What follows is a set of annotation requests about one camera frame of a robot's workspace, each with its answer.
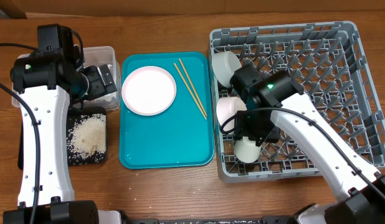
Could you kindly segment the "grey bowl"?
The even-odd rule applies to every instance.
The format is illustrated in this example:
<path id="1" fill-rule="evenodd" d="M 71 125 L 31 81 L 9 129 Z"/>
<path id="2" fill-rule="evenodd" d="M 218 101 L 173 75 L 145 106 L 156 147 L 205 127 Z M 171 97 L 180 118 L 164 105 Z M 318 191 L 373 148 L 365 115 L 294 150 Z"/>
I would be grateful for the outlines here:
<path id="1" fill-rule="evenodd" d="M 226 87 L 231 87 L 230 80 L 234 72 L 242 67 L 239 58 L 231 51 L 214 54 L 212 69 L 218 82 Z"/>

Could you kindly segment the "small white bowl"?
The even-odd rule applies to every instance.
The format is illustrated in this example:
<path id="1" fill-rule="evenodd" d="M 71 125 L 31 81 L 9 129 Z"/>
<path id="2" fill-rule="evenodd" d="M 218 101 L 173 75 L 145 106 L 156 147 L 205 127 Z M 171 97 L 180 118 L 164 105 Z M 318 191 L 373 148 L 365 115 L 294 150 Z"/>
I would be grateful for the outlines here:
<path id="1" fill-rule="evenodd" d="M 239 97 L 231 96 L 220 98 L 216 105 L 216 116 L 219 126 L 222 126 L 224 122 L 235 115 L 236 112 L 246 110 L 247 107 L 245 103 Z"/>

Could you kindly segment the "white paper cup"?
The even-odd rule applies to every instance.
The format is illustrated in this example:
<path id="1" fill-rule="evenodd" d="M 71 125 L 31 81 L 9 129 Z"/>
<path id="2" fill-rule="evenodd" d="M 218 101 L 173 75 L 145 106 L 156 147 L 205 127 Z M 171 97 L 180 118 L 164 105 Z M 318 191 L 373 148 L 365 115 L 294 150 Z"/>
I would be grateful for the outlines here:
<path id="1" fill-rule="evenodd" d="M 255 141 L 245 136 L 234 144 L 234 155 L 243 163 L 255 162 L 260 157 L 261 150 L 261 146 L 257 146 Z"/>

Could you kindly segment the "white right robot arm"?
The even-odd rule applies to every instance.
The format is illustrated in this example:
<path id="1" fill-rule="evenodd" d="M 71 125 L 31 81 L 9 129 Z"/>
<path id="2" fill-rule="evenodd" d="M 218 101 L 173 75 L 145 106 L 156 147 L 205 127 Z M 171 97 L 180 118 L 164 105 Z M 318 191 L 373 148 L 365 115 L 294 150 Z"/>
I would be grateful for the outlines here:
<path id="1" fill-rule="evenodd" d="M 238 160 L 255 162 L 262 144 L 278 129 L 291 137 L 332 190 L 335 203 L 311 204 L 289 223 L 385 223 L 385 175 L 348 146 L 286 71 L 260 79 L 247 64 L 217 68 L 214 75 L 237 93 L 217 102 L 217 119 L 223 134 L 234 135 Z"/>

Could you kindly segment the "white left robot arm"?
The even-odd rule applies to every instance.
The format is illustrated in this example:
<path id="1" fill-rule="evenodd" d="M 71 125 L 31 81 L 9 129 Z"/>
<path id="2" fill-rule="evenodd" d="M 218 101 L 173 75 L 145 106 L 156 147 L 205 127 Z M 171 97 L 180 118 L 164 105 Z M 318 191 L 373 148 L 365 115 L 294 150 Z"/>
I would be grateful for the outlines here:
<path id="1" fill-rule="evenodd" d="M 126 223 L 120 210 L 100 210 L 76 200 L 67 162 L 67 114 L 72 101 L 83 103 L 113 93 L 107 65 L 84 67 L 78 33 L 49 24 L 37 28 L 38 46 L 14 62 L 7 92 L 21 106 L 23 178 L 15 210 L 4 223 Z"/>

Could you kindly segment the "pile of rice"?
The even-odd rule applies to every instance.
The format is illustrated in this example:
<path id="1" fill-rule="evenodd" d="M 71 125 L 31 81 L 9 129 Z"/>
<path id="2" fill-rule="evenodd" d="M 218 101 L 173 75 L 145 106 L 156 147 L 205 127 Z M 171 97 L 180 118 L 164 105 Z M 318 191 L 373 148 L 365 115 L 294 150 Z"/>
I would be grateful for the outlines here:
<path id="1" fill-rule="evenodd" d="M 77 117 L 67 145 L 81 159 L 94 158 L 107 150 L 107 119 L 104 114 L 84 114 Z"/>

